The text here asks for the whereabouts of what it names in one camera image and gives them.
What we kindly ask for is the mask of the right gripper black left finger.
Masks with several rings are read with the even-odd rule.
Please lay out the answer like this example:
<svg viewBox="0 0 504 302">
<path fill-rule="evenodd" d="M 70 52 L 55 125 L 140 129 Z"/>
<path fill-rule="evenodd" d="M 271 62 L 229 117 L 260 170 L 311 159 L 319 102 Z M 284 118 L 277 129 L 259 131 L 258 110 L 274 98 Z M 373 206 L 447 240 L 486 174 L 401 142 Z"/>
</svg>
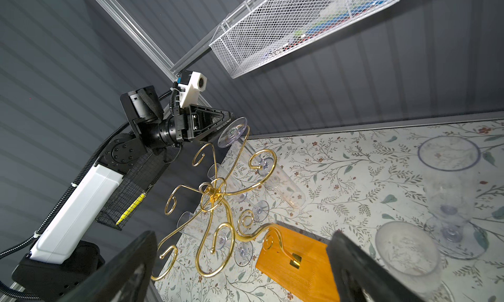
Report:
<svg viewBox="0 0 504 302">
<path fill-rule="evenodd" d="M 157 245 L 155 232 L 143 232 L 111 261 L 59 300 L 144 301 Z"/>
</svg>

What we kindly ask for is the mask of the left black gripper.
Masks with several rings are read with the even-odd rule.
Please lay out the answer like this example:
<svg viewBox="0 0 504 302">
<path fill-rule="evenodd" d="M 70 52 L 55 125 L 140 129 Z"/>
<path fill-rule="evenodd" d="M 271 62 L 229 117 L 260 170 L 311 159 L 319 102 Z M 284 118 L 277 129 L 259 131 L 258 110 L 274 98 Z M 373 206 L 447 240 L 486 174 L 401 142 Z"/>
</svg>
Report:
<svg viewBox="0 0 504 302">
<path fill-rule="evenodd" d="M 233 119 L 234 114 L 228 110 L 196 105 L 186 108 L 175 106 L 171 118 L 171 138 L 176 143 L 214 139 Z"/>
</svg>

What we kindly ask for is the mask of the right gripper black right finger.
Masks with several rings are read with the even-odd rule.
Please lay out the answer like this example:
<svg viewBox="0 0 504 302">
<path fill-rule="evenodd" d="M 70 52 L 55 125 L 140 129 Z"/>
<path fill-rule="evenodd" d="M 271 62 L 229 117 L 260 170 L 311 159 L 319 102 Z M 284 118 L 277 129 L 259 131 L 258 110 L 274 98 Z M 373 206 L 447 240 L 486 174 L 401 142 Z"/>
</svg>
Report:
<svg viewBox="0 0 504 302">
<path fill-rule="evenodd" d="M 327 247 L 341 301 L 421 301 L 341 231 L 333 234 Z"/>
</svg>

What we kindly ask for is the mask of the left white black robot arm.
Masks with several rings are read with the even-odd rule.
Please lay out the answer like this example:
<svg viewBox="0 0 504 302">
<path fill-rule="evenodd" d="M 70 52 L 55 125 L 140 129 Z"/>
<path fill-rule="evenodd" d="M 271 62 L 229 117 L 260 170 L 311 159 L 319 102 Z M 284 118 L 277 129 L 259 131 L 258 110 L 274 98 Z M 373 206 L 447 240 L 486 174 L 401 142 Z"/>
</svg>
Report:
<svg viewBox="0 0 504 302">
<path fill-rule="evenodd" d="M 98 246 L 83 240 L 91 224 L 122 230 L 185 143 L 210 141 L 233 120 L 227 110 L 184 101 L 187 92 L 173 86 L 167 108 L 153 86 L 122 94 L 127 121 L 98 146 L 34 234 L 1 253 L 29 249 L 13 271 L 22 291 L 2 285 L 2 295 L 55 301 L 104 264 Z"/>
</svg>

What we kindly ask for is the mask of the orange wooden rack base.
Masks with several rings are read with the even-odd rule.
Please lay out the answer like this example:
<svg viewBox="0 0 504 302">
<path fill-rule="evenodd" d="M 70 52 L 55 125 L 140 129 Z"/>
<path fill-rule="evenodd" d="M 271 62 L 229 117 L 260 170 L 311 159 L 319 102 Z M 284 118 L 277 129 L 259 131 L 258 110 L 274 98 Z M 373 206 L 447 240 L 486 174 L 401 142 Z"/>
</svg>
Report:
<svg viewBox="0 0 504 302">
<path fill-rule="evenodd" d="M 340 301 L 327 245 L 273 224 L 256 268 L 302 301 Z"/>
</svg>

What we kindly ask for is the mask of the yellow striped item in basket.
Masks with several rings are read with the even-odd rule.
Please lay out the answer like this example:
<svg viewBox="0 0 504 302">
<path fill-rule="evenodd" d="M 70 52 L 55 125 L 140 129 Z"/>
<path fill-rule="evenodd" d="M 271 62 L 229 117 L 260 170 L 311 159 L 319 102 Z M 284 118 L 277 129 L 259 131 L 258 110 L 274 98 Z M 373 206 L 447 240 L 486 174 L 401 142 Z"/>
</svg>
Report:
<svg viewBox="0 0 504 302">
<path fill-rule="evenodd" d="M 136 210 L 136 208 L 143 202 L 147 192 L 143 192 L 119 217 L 115 225 L 119 227 L 129 216 Z"/>
</svg>

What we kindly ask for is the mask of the floral table mat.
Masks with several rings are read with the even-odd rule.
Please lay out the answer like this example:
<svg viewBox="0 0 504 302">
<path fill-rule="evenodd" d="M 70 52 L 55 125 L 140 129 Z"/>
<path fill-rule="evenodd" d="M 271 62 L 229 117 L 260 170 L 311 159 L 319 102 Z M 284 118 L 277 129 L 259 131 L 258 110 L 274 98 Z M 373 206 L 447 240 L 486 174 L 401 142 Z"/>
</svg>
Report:
<svg viewBox="0 0 504 302">
<path fill-rule="evenodd" d="M 482 150 L 471 223 L 479 228 L 476 245 L 486 252 L 471 261 L 447 257 L 442 280 L 452 295 L 434 300 L 503 301 L 503 119 L 249 140 L 256 150 L 277 153 L 306 203 L 293 210 L 261 186 L 249 196 L 254 203 L 269 203 L 266 222 L 280 221 L 327 240 L 341 230 L 383 265 L 375 246 L 380 226 L 405 221 L 423 227 L 429 220 L 417 149 L 443 135 L 464 137 Z M 263 236 L 253 243 L 249 265 L 239 267 L 232 258 L 223 273 L 207 279 L 195 268 L 200 241 L 182 235 L 173 270 L 154 286 L 163 301 L 300 301 L 255 268 Z"/>
</svg>

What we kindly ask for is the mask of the items in white basket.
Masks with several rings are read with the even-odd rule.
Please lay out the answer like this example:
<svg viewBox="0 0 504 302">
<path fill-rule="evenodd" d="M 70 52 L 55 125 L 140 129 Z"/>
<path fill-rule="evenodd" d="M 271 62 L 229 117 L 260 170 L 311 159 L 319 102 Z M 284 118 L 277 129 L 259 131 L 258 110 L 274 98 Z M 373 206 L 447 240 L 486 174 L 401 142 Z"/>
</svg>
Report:
<svg viewBox="0 0 504 302">
<path fill-rule="evenodd" d="M 274 56 L 303 43 L 345 21 L 358 16 L 388 0 L 335 0 L 319 12 L 319 18 L 302 30 L 295 31 L 282 46 L 274 45 L 274 49 L 265 53 L 261 60 L 270 60 Z"/>
</svg>

